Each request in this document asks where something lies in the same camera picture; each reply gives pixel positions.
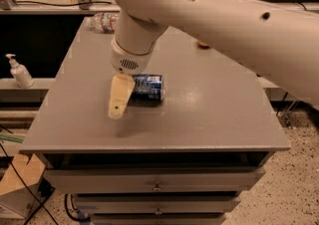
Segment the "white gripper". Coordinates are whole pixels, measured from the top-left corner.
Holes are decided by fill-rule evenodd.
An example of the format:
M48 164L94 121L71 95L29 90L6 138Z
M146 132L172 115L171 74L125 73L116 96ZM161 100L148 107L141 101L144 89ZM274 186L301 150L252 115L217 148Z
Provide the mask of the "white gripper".
M120 119L136 84L130 75L139 74L147 67L154 43L144 39L121 40L114 37L111 48L111 64L121 74L112 78L108 116Z

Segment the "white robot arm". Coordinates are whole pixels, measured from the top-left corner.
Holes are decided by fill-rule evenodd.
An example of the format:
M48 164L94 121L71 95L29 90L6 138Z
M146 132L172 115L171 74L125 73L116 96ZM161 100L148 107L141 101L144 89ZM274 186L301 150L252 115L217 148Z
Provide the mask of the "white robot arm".
M259 0L115 0L111 63L142 72L157 39L175 27L319 108L319 17Z

